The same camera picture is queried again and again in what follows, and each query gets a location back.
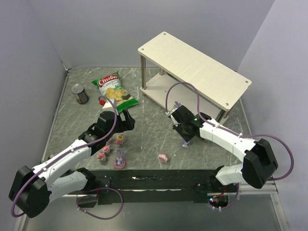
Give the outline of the purple bunny blue ears toy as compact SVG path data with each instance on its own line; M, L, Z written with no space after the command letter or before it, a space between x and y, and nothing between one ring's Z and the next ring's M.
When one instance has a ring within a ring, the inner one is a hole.
M190 147L190 141L183 141L182 147L183 148L189 148Z

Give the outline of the small purple bunny head toy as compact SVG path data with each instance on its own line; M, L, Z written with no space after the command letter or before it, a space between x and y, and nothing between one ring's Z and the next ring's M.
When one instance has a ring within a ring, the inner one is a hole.
M179 108L179 107L181 107L181 103L175 101L175 104L174 104L173 107L174 107L174 108Z

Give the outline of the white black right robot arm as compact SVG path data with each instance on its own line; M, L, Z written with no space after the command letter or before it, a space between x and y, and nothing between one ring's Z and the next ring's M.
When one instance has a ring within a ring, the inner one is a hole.
M183 105L173 108L167 116L174 124L173 129L186 142L197 136L217 144L240 160L240 164L215 170L214 182L218 185L248 183L261 189L278 168L271 145L265 139L242 138L210 116L194 115Z

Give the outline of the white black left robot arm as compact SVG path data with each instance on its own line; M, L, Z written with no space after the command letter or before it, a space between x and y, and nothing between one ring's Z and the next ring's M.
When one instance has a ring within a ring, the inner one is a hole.
M86 168L72 171L77 163L97 153L115 134L134 129L135 119L128 110L125 119L118 113L104 111L68 148L33 168L21 167L9 192L13 206L29 218L39 215L48 204L71 192L88 192L94 188L96 177Z

